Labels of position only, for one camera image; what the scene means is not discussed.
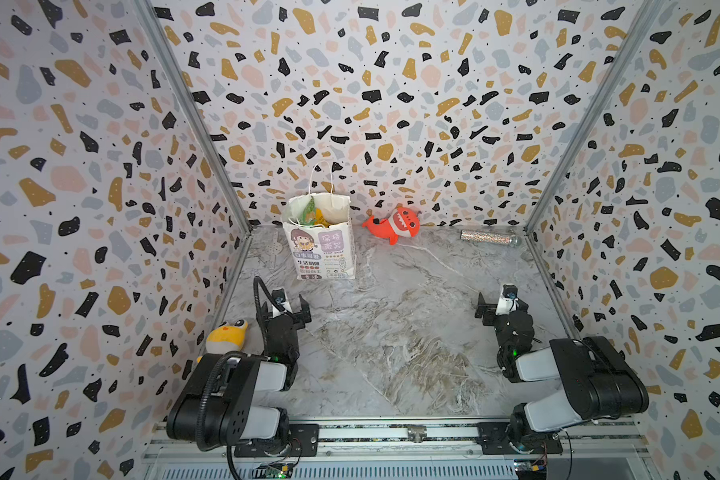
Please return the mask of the white printed paper bag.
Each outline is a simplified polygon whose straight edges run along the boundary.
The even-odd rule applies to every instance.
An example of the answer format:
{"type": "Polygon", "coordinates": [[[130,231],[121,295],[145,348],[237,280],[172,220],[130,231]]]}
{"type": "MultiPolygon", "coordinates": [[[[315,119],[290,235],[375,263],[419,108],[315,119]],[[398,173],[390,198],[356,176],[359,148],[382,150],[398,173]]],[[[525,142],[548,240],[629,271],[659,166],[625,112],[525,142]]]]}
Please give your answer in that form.
{"type": "Polygon", "coordinates": [[[351,199],[335,191],[334,174],[322,192],[308,184],[306,193],[289,199],[281,223],[300,280],[350,280],[355,277],[356,252],[351,223],[351,199]],[[307,197],[331,223],[329,228],[298,222],[307,197]]]}

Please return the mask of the yellow chips packet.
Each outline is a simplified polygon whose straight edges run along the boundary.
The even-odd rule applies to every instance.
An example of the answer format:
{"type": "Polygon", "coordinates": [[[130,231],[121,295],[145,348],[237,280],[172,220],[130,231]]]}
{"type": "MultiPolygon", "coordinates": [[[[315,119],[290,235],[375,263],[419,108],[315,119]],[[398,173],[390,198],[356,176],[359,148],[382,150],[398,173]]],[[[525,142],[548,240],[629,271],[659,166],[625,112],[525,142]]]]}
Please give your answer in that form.
{"type": "Polygon", "coordinates": [[[313,226],[322,226],[324,228],[329,228],[331,226],[331,223],[324,217],[319,208],[316,208],[314,211],[313,226]]]}

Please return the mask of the green snack packet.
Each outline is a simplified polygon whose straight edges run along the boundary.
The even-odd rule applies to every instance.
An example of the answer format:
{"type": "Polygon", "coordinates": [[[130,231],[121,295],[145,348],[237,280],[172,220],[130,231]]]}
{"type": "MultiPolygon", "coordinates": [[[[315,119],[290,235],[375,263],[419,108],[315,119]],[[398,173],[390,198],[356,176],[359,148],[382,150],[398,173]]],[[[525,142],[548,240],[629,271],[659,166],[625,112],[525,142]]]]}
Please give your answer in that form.
{"type": "Polygon", "coordinates": [[[307,197],[305,206],[298,216],[298,222],[300,225],[313,226],[318,217],[318,209],[315,204],[315,200],[312,196],[307,197]]]}

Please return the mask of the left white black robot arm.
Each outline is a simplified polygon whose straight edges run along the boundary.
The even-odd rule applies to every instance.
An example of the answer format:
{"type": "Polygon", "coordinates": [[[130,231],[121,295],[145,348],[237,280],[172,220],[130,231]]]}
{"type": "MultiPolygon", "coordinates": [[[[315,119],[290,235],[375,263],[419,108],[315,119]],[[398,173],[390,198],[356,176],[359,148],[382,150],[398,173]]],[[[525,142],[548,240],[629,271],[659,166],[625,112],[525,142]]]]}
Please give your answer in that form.
{"type": "Polygon", "coordinates": [[[282,456],[291,449],[287,410],[257,406],[254,397],[293,385],[298,331],[311,322],[311,311],[303,297],[292,307],[282,289],[275,291],[275,301],[275,306],[261,304],[256,314],[265,327],[266,352],[206,353],[167,416],[169,438],[192,442],[201,451],[239,447],[248,456],[282,456]]]}

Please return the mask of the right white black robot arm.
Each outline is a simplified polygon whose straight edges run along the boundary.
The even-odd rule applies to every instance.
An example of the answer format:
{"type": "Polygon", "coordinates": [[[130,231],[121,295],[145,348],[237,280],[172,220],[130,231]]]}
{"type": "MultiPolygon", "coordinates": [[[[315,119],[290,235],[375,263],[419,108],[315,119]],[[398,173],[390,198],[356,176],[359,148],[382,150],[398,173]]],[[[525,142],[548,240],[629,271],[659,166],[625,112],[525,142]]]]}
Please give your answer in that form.
{"type": "Polygon", "coordinates": [[[560,382],[560,388],[546,397],[513,408],[498,438],[513,450],[551,452],[555,435],[567,427],[648,409],[647,387],[606,338],[552,339],[535,350],[534,320],[515,285],[504,284],[495,303],[479,295],[475,317],[494,329],[497,366],[507,380],[560,382]]]}

